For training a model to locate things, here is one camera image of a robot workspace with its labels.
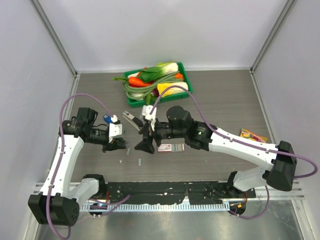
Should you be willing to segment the beige stapler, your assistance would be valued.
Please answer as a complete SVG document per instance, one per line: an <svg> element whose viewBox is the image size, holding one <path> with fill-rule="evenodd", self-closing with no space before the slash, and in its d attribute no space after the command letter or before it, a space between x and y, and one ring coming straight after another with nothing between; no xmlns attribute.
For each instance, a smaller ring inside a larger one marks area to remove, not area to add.
<svg viewBox="0 0 320 240"><path fill-rule="evenodd" d="M135 127L138 131L143 127L143 122L129 113L128 111L123 111L122 116L133 126Z"/></svg>

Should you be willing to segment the blue stapler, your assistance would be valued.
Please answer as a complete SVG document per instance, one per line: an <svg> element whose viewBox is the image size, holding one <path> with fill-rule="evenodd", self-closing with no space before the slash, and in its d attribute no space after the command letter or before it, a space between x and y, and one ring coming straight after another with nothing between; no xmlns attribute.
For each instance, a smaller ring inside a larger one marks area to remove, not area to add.
<svg viewBox="0 0 320 240"><path fill-rule="evenodd" d="M113 123L112 117L109 116L109 115L107 115L107 114L105 114L105 115L103 116L103 120L104 120L104 122L105 122L106 124Z"/></svg>

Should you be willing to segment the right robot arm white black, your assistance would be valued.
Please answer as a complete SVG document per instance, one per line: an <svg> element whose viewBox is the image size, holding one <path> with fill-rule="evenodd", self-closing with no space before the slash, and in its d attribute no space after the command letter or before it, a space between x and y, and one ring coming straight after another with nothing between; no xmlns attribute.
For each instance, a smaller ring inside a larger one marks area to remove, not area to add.
<svg viewBox="0 0 320 240"><path fill-rule="evenodd" d="M154 154L155 147L163 140L184 139L195 150L231 155L255 164L246 171L233 171L227 180L226 193L233 198L252 188L270 186L276 190L290 192L296 173L297 158L292 145L286 141L279 144L251 141L231 134L215 125L196 121L189 111L173 106L166 112L167 121L156 118L156 108L142 108L145 121L139 130L142 140L134 148Z"/></svg>

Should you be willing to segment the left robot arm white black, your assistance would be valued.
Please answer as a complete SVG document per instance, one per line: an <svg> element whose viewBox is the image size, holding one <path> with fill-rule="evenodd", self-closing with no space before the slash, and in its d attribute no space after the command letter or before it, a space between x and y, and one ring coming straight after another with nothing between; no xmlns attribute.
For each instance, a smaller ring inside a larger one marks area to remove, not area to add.
<svg viewBox="0 0 320 240"><path fill-rule="evenodd" d="M56 154L49 174L38 194L30 195L28 206L41 225L72 227L78 220L80 207L91 197L100 200L107 194L101 174L86 174L71 189L71 178L84 144L101 145L109 152L126 148L123 126L116 115L107 116L105 129L95 125L98 112L80 107L77 115L62 122Z"/></svg>

